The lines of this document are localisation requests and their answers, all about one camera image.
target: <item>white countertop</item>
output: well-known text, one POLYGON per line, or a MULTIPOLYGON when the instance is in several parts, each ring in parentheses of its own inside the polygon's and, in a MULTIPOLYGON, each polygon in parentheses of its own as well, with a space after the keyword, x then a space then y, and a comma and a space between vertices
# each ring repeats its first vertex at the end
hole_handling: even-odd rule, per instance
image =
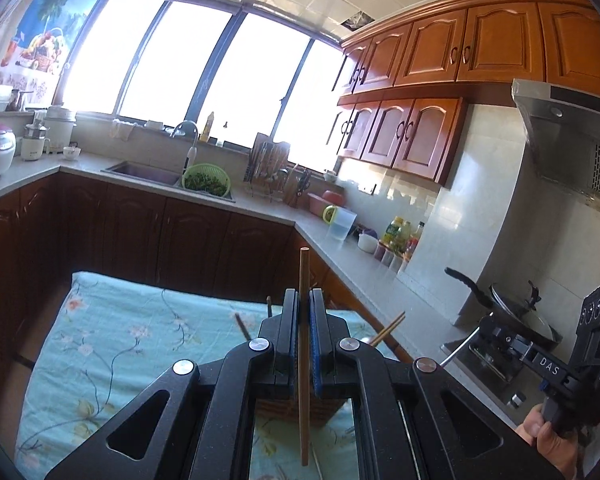
MULTIPOLYGON (((371 254, 359 250, 353 241, 347 240, 342 243, 327 237, 327 225, 308 211, 293 209, 280 202, 270 202, 266 198, 252 197, 247 190, 235 186, 232 187, 235 203, 232 203, 186 190, 102 172, 105 168, 110 168, 119 162, 121 161, 117 159, 91 153, 82 153, 79 159, 73 162, 65 160, 62 155, 43 155, 40 160, 33 162, 23 161, 18 156, 13 159, 10 169, 0 176, 0 197, 39 178, 63 171, 295 225, 296 230, 309 242, 312 249, 382 324, 388 324, 401 311, 406 312, 405 321, 393 332, 393 335, 413 358, 428 356, 440 362, 445 357, 440 346, 466 335, 465 331, 452 326, 448 320, 397 280, 394 272, 382 266, 371 254)), ((446 370, 497 416, 507 424, 512 424, 509 417, 458 367, 449 364, 446 370)))

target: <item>wok handle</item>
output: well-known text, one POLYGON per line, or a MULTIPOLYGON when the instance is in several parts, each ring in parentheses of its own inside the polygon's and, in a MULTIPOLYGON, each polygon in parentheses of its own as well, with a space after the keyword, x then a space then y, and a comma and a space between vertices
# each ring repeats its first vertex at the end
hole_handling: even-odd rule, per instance
POLYGON ((480 303, 483 307, 488 308, 489 310, 493 310, 493 300, 489 296, 487 296, 483 291, 480 290, 480 288, 478 287, 478 285, 476 285, 474 280, 472 280, 462 272, 452 269, 451 267, 445 267, 445 272, 452 278, 455 278, 459 282, 463 282, 466 286, 468 286, 469 289, 471 289, 471 292, 474 294, 475 299, 478 300, 478 303, 480 303))

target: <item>window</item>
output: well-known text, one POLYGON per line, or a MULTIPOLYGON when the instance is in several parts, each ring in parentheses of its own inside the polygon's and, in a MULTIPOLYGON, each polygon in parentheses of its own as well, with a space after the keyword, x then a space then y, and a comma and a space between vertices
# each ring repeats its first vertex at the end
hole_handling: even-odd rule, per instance
POLYGON ((173 2, 142 53, 120 114, 170 126, 181 122, 230 17, 222 10, 173 2))
POLYGON ((93 24, 64 90, 75 110, 114 112, 126 71, 162 0, 109 0, 93 24))
POLYGON ((248 14, 206 96, 200 122, 214 112, 212 136, 250 148, 269 135, 309 37, 248 14))
POLYGON ((276 141, 291 143, 289 161, 312 170, 331 170, 336 163, 336 148, 327 148, 333 126, 338 93, 332 92, 342 53, 316 41, 276 130, 276 141))

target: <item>silver bolt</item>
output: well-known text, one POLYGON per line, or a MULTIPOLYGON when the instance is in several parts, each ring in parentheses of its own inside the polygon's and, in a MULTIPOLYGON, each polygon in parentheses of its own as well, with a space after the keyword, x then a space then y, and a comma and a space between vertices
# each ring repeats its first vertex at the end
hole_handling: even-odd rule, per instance
POLYGON ((176 364, 173 365, 173 371, 176 372, 178 375, 187 375, 193 371, 193 368, 195 368, 195 366, 196 365, 188 359, 183 359, 182 361, 178 361, 176 364))
POLYGON ((340 340, 340 348, 347 351, 353 351, 360 348, 360 341, 352 337, 346 337, 340 340))
POLYGON ((256 352, 262 352, 269 348, 269 340, 263 337, 257 337, 256 339, 252 339, 249 341, 249 348, 251 350, 255 350, 256 352))
POLYGON ((436 371, 436 368, 438 368, 438 363, 430 357, 421 357, 416 361, 416 367, 421 372, 430 374, 436 371))

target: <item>human hand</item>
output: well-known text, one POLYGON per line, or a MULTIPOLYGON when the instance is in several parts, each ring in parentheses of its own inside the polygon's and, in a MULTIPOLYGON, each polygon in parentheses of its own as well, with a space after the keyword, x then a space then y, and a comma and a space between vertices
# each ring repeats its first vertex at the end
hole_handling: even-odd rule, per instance
POLYGON ((573 433, 561 438, 555 433, 550 422, 545 422, 540 413, 542 404, 534 406, 525 421, 516 428, 516 433, 530 446, 536 446, 538 453, 553 464, 566 478, 576 475, 578 459, 578 436, 573 433))

